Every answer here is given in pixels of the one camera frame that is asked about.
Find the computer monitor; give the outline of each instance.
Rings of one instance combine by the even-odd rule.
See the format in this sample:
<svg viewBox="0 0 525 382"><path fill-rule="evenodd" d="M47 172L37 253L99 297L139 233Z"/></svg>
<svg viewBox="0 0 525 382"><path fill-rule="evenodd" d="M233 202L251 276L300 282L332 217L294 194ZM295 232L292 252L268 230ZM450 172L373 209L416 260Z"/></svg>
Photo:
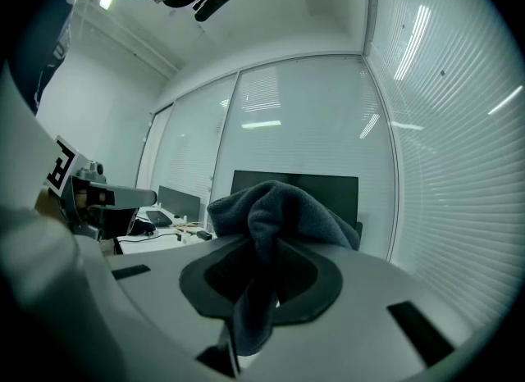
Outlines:
<svg viewBox="0 0 525 382"><path fill-rule="evenodd" d="M158 187L158 202L161 203L163 209L180 216L180 218L188 216L188 222L199 221L199 197L160 185Z"/></svg>
<svg viewBox="0 0 525 382"><path fill-rule="evenodd" d="M358 221L358 177L235 171L231 193L237 193L242 189L270 180L299 187L350 226L356 228Z"/></svg>

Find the towel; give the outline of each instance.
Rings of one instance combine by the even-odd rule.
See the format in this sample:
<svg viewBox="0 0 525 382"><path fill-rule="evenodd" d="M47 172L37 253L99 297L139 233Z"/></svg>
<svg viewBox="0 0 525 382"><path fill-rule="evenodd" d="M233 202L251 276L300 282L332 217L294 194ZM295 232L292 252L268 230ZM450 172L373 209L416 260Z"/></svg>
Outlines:
<svg viewBox="0 0 525 382"><path fill-rule="evenodd" d="M235 304L233 338L240 356L259 352L272 333L277 303L272 276L272 245L278 234L301 235L318 242L358 249L357 232L302 189L266 181L208 206L217 236L250 234L259 264Z"/></svg>

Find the white desk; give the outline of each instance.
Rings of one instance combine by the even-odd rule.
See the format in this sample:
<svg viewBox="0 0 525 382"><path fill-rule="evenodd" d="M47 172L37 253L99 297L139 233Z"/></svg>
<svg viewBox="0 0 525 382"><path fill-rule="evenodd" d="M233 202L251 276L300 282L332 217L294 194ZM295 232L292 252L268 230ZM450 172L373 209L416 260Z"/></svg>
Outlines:
<svg viewBox="0 0 525 382"><path fill-rule="evenodd" d="M122 253L136 254L139 252L162 251L163 249L180 248L186 245L204 242L202 239L198 238L197 235L191 235L191 236L186 235L186 238L184 235L182 235L181 241L179 241L177 239L177 234L180 234L180 231L175 228L175 225L182 225L183 220L175 219L172 213L164 210L163 208L142 207L139 209L139 214L137 215L137 218L139 218L142 221L149 221L148 217L146 216L146 212L152 211L152 210L161 211L162 213L164 213L166 216L170 218L170 220L174 223L174 225L167 227L167 228L155 229L155 231L153 232L153 235L149 237L146 236L145 234L141 234L138 236L128 235L128 236L120 236L116 238L116 241L121 247ZM201 227L194 227L191 229L193 232L205 230L204 228L201 228Z"/></svg>

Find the keyboard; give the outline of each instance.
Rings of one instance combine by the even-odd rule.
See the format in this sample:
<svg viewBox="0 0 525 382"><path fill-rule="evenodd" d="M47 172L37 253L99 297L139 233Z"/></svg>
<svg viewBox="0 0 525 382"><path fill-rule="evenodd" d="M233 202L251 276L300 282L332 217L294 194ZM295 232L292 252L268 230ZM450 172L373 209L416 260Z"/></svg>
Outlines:
<svg viewBox="0 0 525 382"><path fill-rule="evenodd" d="M146 212L146 216L156 228L166 228L173 225L173 222L170 220L170 218L161 211L150 210Z"/></svg>

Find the ceiling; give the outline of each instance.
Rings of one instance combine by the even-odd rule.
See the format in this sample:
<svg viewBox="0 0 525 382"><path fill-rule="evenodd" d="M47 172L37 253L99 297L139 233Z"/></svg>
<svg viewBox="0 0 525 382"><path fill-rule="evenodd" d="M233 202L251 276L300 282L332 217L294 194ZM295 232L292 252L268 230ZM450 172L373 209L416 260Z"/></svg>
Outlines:
<svg viewBox="0 0 525 382"><path fill-rule="evenodd" d="M109 10L104 11L98 1L78 0L75 13L105 29L113 38L133 35L135 42L144 43L149 51L153 49L162 55L165 66L159 69L169 76L198 54L225 41L245 37L267 26L293 24L310 16L330 17L349 35L361 34L364 16L353 18L353 14L364 13L366 0L231 0L203 23L194 19L191 7L173 9L153 0L113 0Z"/></svg>

